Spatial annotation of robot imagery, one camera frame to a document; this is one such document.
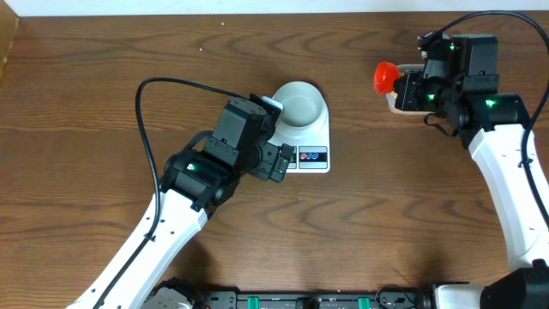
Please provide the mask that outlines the red plastic measuring scoop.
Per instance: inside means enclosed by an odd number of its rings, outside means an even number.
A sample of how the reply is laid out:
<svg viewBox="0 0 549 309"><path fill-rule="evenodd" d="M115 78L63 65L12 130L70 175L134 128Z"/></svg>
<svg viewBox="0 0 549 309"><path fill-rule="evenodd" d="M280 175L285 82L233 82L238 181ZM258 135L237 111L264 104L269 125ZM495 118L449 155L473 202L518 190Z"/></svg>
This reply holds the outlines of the red plastic measuring scoop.
<svg viewBox="0 0 549 309"><path fill-rule="evenodd" d="M395 64L381 62L374 74L374 88L378 94L389 94L394 91L394 83L403 74L398 70Z"/></svg>

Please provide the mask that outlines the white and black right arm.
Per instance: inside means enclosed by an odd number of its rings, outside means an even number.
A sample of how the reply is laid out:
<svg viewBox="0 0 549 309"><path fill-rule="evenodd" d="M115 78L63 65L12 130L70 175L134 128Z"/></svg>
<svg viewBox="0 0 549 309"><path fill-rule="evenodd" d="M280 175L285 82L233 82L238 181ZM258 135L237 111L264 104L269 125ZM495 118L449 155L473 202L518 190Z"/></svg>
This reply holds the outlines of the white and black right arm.
<svg viewBox="0 0 549 309"><path fill-rule="evenodd" d="M522 98L498 92L498 41L489 34L438 35L424 64L377 66L374 87L394 113L446 120L488 186L504 232L510 273L488 286L435 283L419 308L546 308L548 183Z"/></svg>

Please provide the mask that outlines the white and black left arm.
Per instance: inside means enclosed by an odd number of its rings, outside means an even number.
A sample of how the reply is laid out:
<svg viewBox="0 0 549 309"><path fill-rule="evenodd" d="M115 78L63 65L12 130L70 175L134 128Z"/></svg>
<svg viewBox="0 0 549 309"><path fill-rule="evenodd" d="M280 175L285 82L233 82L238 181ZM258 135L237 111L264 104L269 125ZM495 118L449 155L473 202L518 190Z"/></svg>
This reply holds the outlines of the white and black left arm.
<svg viewBox="0 0 549 309"><path fill-rule="evenodd" d="M179 251L230 199L243 176L281 182L292 157L271 143L284 106L232 97L214 130L197 133L154 175L155 192L129 238L74 308L140 308Z"/></svg>

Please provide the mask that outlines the white digital kitchen scale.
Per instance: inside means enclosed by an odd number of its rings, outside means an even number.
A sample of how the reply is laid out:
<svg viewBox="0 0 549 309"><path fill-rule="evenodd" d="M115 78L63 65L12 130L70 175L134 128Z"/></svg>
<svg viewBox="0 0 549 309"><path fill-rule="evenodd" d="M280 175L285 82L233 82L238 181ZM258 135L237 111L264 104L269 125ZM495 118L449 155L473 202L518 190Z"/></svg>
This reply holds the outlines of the white digital kitchen scale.
<svg viewBox="0 0 549 309"><path fill-rule="evenodd" d="M287 171L289 173L328 173L330 170L330 129L329 108L324 121L308 128L293 128L277 125L276 132L269 140L275 145L283 143L293 147L293 157Z"/></svg>

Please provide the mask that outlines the grey plastic bowl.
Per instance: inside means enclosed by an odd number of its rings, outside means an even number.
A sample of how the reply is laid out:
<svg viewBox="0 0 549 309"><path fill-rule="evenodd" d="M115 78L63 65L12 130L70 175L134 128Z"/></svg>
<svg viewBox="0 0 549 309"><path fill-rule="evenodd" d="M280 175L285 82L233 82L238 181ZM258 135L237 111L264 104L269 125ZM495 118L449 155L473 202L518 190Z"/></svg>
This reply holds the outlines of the grey plastic bowl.
<svg viewBox="0 0 549 309"><path fill-rule="evenodd" d="M293 128L308 128L322 123L327 107L320 91L307 82L289 82L279 88L273 100L281 103L281 122Z"/></svg>

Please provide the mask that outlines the clear tub of soybeans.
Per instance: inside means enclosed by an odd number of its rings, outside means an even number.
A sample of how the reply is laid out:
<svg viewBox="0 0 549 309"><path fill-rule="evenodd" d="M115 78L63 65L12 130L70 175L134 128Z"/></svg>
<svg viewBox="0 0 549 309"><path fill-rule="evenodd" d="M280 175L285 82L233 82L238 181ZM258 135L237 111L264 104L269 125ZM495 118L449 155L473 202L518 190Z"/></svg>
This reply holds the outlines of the clear tub of soybeans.
<svg viewBox="0 0 549 309"><path fill-rule="evenodd" d="M389 110L394 114L405 116L425 116L431 113L422 106L418 97L424 65L398 64L396 66L403 76L395 81L394 91L385 95Z"/></svg>

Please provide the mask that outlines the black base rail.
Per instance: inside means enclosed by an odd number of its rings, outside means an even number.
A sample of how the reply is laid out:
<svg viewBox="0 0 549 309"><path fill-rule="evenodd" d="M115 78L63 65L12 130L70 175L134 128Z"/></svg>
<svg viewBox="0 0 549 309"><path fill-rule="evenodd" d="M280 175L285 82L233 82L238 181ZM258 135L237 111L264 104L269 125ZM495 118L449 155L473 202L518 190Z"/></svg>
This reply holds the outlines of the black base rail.
<svg viewBox="0 0 549 309"><path fill-rule="evenodd" d="M161 282L143 308L153 309L421 309L433 308L431 296L386 285L366 293L241 292L237 289L198 290L172 278Z"/></svg>

